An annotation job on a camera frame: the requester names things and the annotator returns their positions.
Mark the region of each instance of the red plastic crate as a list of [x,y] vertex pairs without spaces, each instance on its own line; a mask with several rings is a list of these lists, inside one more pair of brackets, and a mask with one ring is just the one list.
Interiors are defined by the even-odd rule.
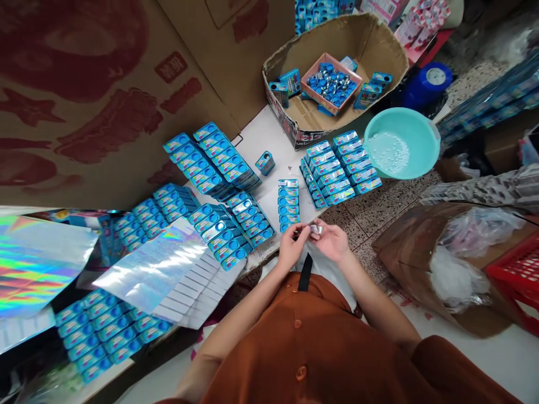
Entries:
[[539,232],[490,264],[486,272],[515,306],[524,328],[539,337]]

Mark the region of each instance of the person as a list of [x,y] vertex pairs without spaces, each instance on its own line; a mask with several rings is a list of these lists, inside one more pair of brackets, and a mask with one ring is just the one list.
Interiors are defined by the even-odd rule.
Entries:
[[[275,267],[216,326],[175,397],[160,404],[519,402],[445,339],[422,340],[346,233],[314,222],[321,234],[304,223],[286,230]],[[290,271],[308,245],[342,272],[368,324],[310,273],[310,254],[301,273]]]

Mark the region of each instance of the teal plastic bowl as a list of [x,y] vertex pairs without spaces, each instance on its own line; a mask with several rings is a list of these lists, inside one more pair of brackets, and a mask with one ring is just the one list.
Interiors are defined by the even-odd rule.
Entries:
[[434,167],[440,154],[440,133],[419,112],[389,108],[367,125],[363,146],[380,177],[412,180]]

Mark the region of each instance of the pink tray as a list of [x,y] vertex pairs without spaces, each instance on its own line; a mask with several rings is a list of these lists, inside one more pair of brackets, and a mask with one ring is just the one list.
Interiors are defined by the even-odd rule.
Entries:
[[[357,84],[355,90],[353,93],[351,93],[347,99],[344,100],[344,102],[341,104],[340,107],[337,107],[336,105],[329,102],[327,99],[325,99],[323,96],[318,94],[316,91],[314,91],[311,86],[307,84],[307,79],[316,73],[318,73],[318,66],[320,63],[331,63],[337,72],[343,72],[350,76],[350,81],[353,81]],[[316,63],[305,73],[302,77],[302,90],[305,91],[307,94],[310,95],[310,97],[315,100],[318,104],[326,108],[328,111],[330,111],[333,115],[337,115],[341,109],[344,108],[346,103],[352,98],[354,93],[360,88],[361,83],[363,79],[359,77],[356,73],[348,70],[341,62],[339,62],[337,59],[335,59],[333,56],[329,55],[328,53],[324,53],[320,58],[316,61]]]

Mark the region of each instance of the brown shirt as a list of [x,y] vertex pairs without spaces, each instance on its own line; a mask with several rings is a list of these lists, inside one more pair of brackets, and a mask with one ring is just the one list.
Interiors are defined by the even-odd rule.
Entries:
[[311,275],[298,292],[299,275],[288,275],[202,403],[519,402],[445,339],[424,339],[410,358],[324,278]]

